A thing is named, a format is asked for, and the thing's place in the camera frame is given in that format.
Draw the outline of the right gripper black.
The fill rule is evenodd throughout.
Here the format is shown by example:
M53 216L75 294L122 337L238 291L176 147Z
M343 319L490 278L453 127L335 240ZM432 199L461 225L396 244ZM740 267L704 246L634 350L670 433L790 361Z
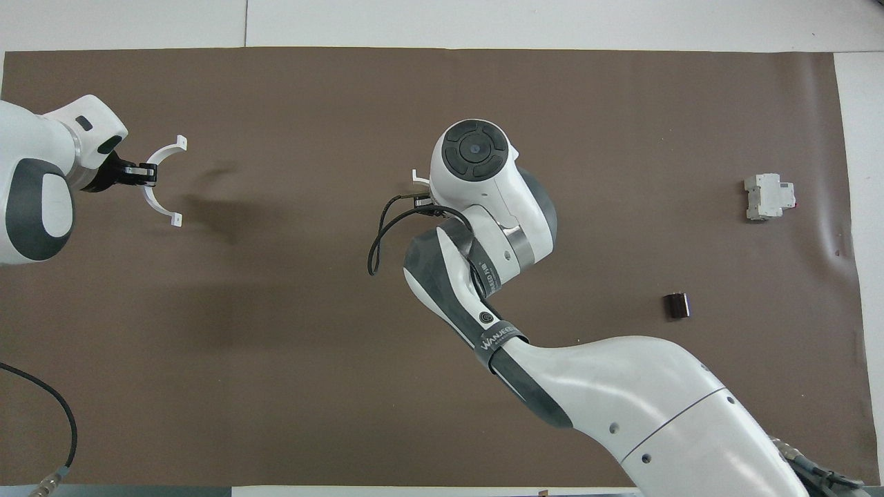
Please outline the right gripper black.
M429 217L454 216L454 211L451 208L436 204L430 194L414 194L412 196L414 199L413 211L418 214Z

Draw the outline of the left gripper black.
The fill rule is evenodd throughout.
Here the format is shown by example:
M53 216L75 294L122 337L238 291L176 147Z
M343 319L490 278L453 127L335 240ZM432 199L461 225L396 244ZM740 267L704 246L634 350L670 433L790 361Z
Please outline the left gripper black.
M138 168L139 174L126 172L126 168ZM94 178L82 186L81 191L88 193L102 192L115 184L127 186L145 186L155 188L157 185L157 164L137 164L119 157L116 151L111 151L95 173Z

